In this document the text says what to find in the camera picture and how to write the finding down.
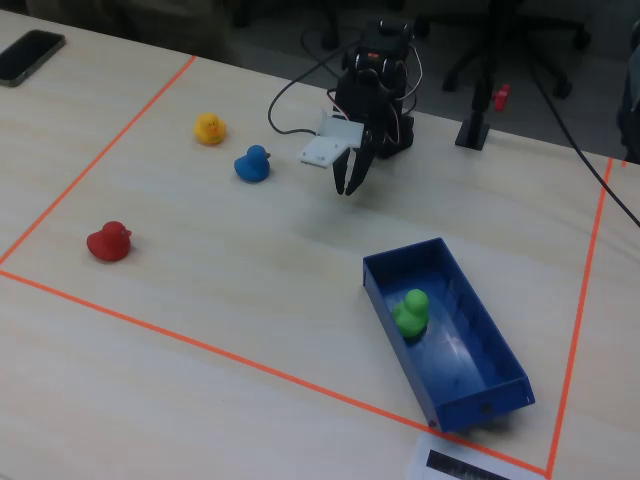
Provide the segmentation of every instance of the rubber duck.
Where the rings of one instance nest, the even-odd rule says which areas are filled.
[[[422,290],[410,290],[391,313],[404,338],[418,338],[429,323],[429,297]]]
[[[271,155],[260,145],[254,145],[247,154],[238,158],[233,166],[238,176],[245,182],[261,182],[269,176],[269,160]]]
[[[105,262],[117,262],[131,250],[131,232],[120,222],[107,222],[99,232],[87,238],[89,251]]]
[[[200,143],[205,145],[217,145],[227,135],[227,126],[217,115],[213,113],[203,113],[198,116],[193,133]]]

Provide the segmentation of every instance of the smartphone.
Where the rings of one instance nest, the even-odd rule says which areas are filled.
[[[64,35],[31,30],[0,53],[0,85],[17,87],[65,44]]]

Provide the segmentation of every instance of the red object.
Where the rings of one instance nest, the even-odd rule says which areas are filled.
[[[504,107],[507,106],[507,97],[509,97],[509,90],[511,90],[511,87],[509,87],[509,85],[505,83],[504,85],[502,85],[502,87],[500,87],[500,90],[493,94],[493,100],[494,102],[496,102],[496,112],[504,111]]]
[[[117,262],[129,254],[130,236],[131,232],[120,222],[107,222],[102,230],[89,235],[87,247],[96,258],[105,262]]]

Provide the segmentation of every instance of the orange tape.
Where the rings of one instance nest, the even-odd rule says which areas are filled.
[[[374,407],[373,405],[370,405],[368,403],[365,402],[361,402],[360,400],[356,400],[354,398],[348,397],[346,395],[343,395],[341,393],[335,392],[333,390],[329,390],[328,388],[322,387],[320,385],[316,385],[314,383],[308,382],[306,380],[303,380],[302,378],[299,377],[295,377],[293,375],[290,375],[288,373],[282,372],[280,370],[277,370],[275,368],[269,367],[267,365],[264,365],[262,363],[258,363],[255,362],[253,360],[250,360],[248,358],[245,358],[241,355],[237,355],[235,353],[231,353],[227,350],[223,350],[222,348],[218,348],[218,347],[214,347],[213,345],[209,345],[207,343],[201,342],[200,340],[196,340],[194,338],[191,337],[187,337],[186,335],[182,335],[180,333],[177,332],[173,332],[171,330],[167,330],[166,328],[162,328],[159,327],[157,325],[153,325],[151,323],[148,322],[144,322],[142,320],[138,320],[137,318],[131,317],[129,315],[125,315],[124,313],[119,313],[116,312],[115,310],[111,310],[110,308],[106,308],[106,307],[102,307],[100,305],[96,305],[95,303],[89,302],[87,300],[83,300],[81,298],[75,297],[73,295],[70,295],[68,293],[62,292],[60,290],[57,290],[55,288],[52,287],[48,287],[46,285],[43,285],[41,283],[38,282],[34,282],[33,280],[29,280],[23,277],[20,277],[18,275],[15,275],[13,273],[9,273],[9,272],[5,272],[3,270],[0,270],[0,275],[6,278],[9,278],[11,280],[15,280],[17,282],[20,282],[24,285],[29,285],[30,287],[34,287],[37,288],[38,290],[42,290],[43,292],[47,292],[50,293],[52,295],[55,295],[57,297],[61,297],[64,298],[66,300],[69,300],[71,302],[77,303],[79,305],[83,305],[85,307],[91,308],[92,310],[95,310],[97,312],[100,313],[104,313],[106,315],[110,315],[112,317],[118,318],[120,320],[123,320],[125,322],[128,323],[132,323],[133,325],[137,325],[138,327],[142,327],[145,328],[147,330],[150,330],[154,333],[158,333],[160,335],[165,335],[167,337],[171,337],[175,340],[179,340],[181,342],[187,343],[189,345],[192,345],[194,347],[197,348],[201,348],[203,350],[207,350],[211,353],[215,353],[216,355],[220,355],[222,357],[228,358],[229,360],[233,360],[234,362],[238,362],[241,363],[243,365],[246,365],[248,367],[251,368],[255,368],[256,370],[260,370],[261,372],[264,373],[268,373],[269,375],[273,375],[274,377],[278,377],[281,378],[282,380],[286,380],[287,382],[291,382],[291,383],[295,383],[296,385],[299,385],[303,388],[307,388],[309,390],[313,390],[314,392],[318,392],[321,393],[322,395],[326,395],[328,397],[334,398],[336,400],[340,400],[341,402],[344,403],[348,403],[349,405],[352,405],[354,407],[360,408],[362,410],[366,410],[367,412],[376,414],[376,415],[380,415],[382,417],[386,417],[390,420],[394,420],[396,422],[402,423],[404,425],[407,425],[409,427],[413,427],[416,428],[418,430],[422,430],[424,432],[428,432],[431,433],[432,435],[436,435],[438,437],[447,439],[449,441],[458,443],[460,445],[464,445],[465,447],[469,447],[472,448],[474,450],[477,450],[481,453],[484,453],[486,455],[491,455],[492,457],[495,457],[497,459],[500,459],[504,462],[507,463],[511,463],[513,465],[516,465],[520,468],[523,468],[525,470],[529,470],[533,473],[537,473],[539,475],[544,475],[545,471],[540,468],[540,467],[535,467],[533,465],[530,465],[526,462],[523,462],[522,460],[518,460],[517,458],[514,457],[510,457],[509,455],[505,455],[504,453],[500,453],[496,450],[492,450],[490,448],[486,448],[483,447],[481,445],[477,445],[474,444],[468,440],[465,440],[463,438],[460,437],[456,437],[454,435],[450,435],[450,434],[446,434],[446,433],[442,433],[439,432],[437,430],[434,430],[430,427],[428,427],[427,425],[424,425],[422,423],[416,422],[414,420],[410,420],[408,418],[402,417],[400,415],[396,415],[395,413],[391,413],[387,410],[383,410],[381,408],[378,407]]]
[[[158,93],[156,93],[153,96],[151,100],[149,100],[149,102],[142,108],[142,110],[140,110],[136,114],[136,116],[133,117],[131,121],[127,123],[127,125],[125,125],[125,127],[120,131],[120,133],[118,133],[118,135],[116,135],[116,137],[113,140],[111,140],[111,142],[109,142],[109,144],[104,148],[104,150],[102,150],[98,154],[98,156],[94,158],[93,161],[89,165],[87,165],[84,170],[82,170],[82,172],[80,172],[80,175],[78,175],[76,179],[73,182],[71,182],[71,185],[65,188],[64,191],[60,194],[60,196],[56,198],[55,201],[51,205],[49,205],[49,207],[44,212],[42,212],[42,214],[36,219],[36,221],[33,222],[31,226],[27,228],[27,230],[22,235],[20,235],[20,238],[18,238],[18,240],[16,240],[15,243],[11,245],[11,247],[9,247],[9,250],[7,250],[5,254],[2,255],[2,257],[0,257],[0,265],[2,265],[7,260],[7,258],[9,258],[13,254],[13,252],[15,252],[18,249],[20,245],[22,245],[22,243],[27,239],[27,237],[31,235],[31,233],[33,233],[33,231],[36,228],[38,228],[38,225],[40,225],[42,221],[49,216],[49,214],[53,211],[53,209],[56,208],[60,204],[60,202],[64,200],[64,198],[67,195],[69,195],[71,190],[73,190],[76,187],[76,185],[80,183],[80,180],[82,180],[87,175],[87,173],[89,173],[91,169],[95,167],[96,164],[107,154],[107,152],[109,152],[109,150],[111,150],[113,146],[116,143],[118,143],[118,141],[122,138],[122,136],[125,133],[127,133],[129,129],[138,120],[140,120],[140,117],[142,117],[142,115],[144,115],[147,112],[147,110],[149,110],[153,106],[153,104],[158,101],[158,99],[164,94],[164,92],[166,92],[169,89],[169,87],[171,87],[171,85],[173,85],[176,82],[176,80],[178,80],[178,78],[180,78],[182,74],[187,71],[187,69],[191,66],[191,64],[195,61],[195,59],[196,59],[195,56],[191,57],[189,61],[186,64],[184,64],[184,66],[180,70],[178,70],[178,72],[173,77],[171,77],[171,80],[169,80],[165,84],[165,86],[162,87],[158,91]]]
[[[611,169],[613,168],[613,158],[609,158],[607,170],[604,174],[605,183],[609,183],[611,177]],[[564,414],[567,409],[567,400],[569,398],[569,388],[571,386],[571,377],[573,375],[573,367],[576,361],[576,352],[578,350],[578,339],[580,338],[580,328],[582,327],[582,315],[584,313],[584,305],[587,300],[587,291],[589,289],[589,279],[591,277],[591,266],[593,265],[593,256],[596,252],[596,243],[598,242],[598,230],[600,229],[600,220],[602,220],[602,210],[604,209],[604,201],[607,198],[607,192],[602,187],[600,189],[600,200],[598,201],[598,209],[596,217],[593,220],[593,228],[591,230],[591,241],[589,242],[589,250],[587,252],[587,261],[584,266],[584,274],[582,275],[582,287],[580,288],[580,299],[578,301],[578,309],[576,311],[576,321],[573,326],[573,335],[571,336],[571,347],[569,349],[569,359],[567,360],[567,370],[564,374],[564,384],[562,385],[562,396],[560,397],[560,408],[556,417],[556,425],[553,431],[553,440],[551,441],[551,451],[549,460],[547,461],[547,471],[545,477],[551,479],[553,468],[556,463],[558,454],[558,444],[560,442],[560,433],[562,432],[562,424],[564,423]]]

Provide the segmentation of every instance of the blue plastic bin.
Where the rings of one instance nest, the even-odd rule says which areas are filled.
[[[535,402],[529,378],[441,238],[366,257],[364,287],[430,425],[459,431]],[[429,296],[429,324],[408,343],[391,310],[414,288]]]

